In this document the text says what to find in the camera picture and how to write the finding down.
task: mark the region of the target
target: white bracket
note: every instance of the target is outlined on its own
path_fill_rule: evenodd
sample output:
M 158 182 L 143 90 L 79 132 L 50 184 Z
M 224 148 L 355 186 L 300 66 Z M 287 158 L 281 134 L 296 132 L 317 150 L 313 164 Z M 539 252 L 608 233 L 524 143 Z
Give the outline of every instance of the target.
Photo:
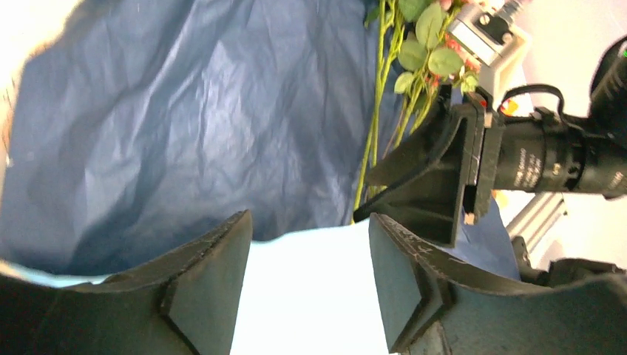
M 479 86 L 492 96 L 492 109 L 497 112 L 505 92 L 510 89 L 516 69 L 522 65 L 531 49 L 532 39 L 520 27 L 511 25 L 509 31 L 512 35 L 504 38 L 505 45 L 495 43 L 474 25 L 486 12 L 494 14 L 480 5 L 466 4 L 448 31 L 466 51 L 481 62 Z

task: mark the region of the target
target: screw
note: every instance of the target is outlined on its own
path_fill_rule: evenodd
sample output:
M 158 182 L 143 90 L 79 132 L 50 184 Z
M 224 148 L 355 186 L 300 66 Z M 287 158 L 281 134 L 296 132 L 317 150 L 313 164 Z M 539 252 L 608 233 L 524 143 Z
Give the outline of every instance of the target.
M 475 225 L 475 214 L 474 213 L 466 213 L 464 215 L 464 224 L 466 224 L 467 226 L 474 226 Z
M 512 34 L 511 33 L 505 33 L 503 35 L 503 43 L 509 43 L 512 41 Z
M 481 17 L 479 18 L 479 22 L 484 26 L 489 24 L 489 15 L 488 14 L 481 15 Z

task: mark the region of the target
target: white surface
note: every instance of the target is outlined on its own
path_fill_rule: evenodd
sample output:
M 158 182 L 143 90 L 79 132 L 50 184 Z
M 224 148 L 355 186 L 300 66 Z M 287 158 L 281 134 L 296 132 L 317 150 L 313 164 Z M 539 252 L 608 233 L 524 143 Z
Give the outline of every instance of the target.
M 387 354 L 367 221 L 255 243 L 231 354 Z
M 627 1 L 536 0 L 516 23 L 533 37 L 523 65 L 529 82 L 555 85 L 564 94 L 564 112 L 587 115 L 601 55 L 627 34 Z M 549 108 L 557 102 L 551 95 L 533 100 Z
M 535 195 L 522 191 L 501 191 L 501 193 L 503 193 L 507 199 L 505 206 L 499 206 L 501 219 L 503 220 L 503 224 L 507 227 Z
M 564 194 L 562 217 L 530 256 L 546 268 L 551 260 L 581 257 L 627 268 L 627 197 L 605 201 L 597 195 Z

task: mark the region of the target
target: pink flower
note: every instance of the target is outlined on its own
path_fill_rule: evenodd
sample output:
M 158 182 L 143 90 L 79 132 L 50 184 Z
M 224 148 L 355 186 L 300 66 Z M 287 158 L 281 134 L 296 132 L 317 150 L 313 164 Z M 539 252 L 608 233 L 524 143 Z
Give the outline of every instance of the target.
M 440 6 L 442 6 L 442 10 L 448 11 L 453 5 L 453 0 L 440 0 Z
M 439 87 L 440 86 L 440 77 L 437 76 L 437 75 L 432 74 L 431 76 L 427 76 L 427 78 L 424 79 L 424 82 L 429 84 L 429 86 L 431 88 Z
M 457 43 L 456 40 L 450 38 L 448 34 L 446 34 L 444 38 L 444 46 L 446 48 L 450 48 L 451 50 L 456 51 L 457 53 L 461 51 L 461 46 L 459 45 L 459 43 Z
M 464 67 L 466 68 L 466 70 L 479 72 L 479 70 L 481 69 L 481 63 L 476 58 L 469 56 L 469 58 L 466 58 Z

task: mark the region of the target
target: black cable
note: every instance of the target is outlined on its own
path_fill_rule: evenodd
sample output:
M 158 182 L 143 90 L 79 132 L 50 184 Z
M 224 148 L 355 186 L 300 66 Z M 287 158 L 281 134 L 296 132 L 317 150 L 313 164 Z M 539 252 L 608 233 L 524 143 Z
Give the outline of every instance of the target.
M 533 118 L 531 115 L 530 116 L 507 116 L 506 115 L 505 117 L 506 117 L 506 123 L 508 124 L 535 121 L 535 118 Z
M 530 85 L 523 85 L 522 87 L 516 87 L 505 93 L 505 96 L 503 97 L 503 103 L 509 100 L 510 98 L 513 98 L 519 95 L 524 95 L 524 94 L 554 95 L 555 97 L 557 97 L 557 116 L 562 120 L 562 122 L 564 122 L 571 128 L 575 128 L 575 129 L 579 129 L 580 131 L 583 131 L 583 128 L 581 127 L 581 125 L 585 124 L 586 118 L 564 114 L 564 95 L 557 87 L 554 87 L 548 84 L 530 84 Z
M 564 95 L 562 95 L 562 92 L 557 87 L 547 84 L 530 84 L 523 85 L 522 87 L 515 87 L 514 89 L 511 89 L 510 91 L 505 93 L 505 96 L 503 97 L 503 102 L 515 96 L 524 94 L 552 94 L 554 96 L 557 96 L 557 114 L 562 117 L 564 111 Z

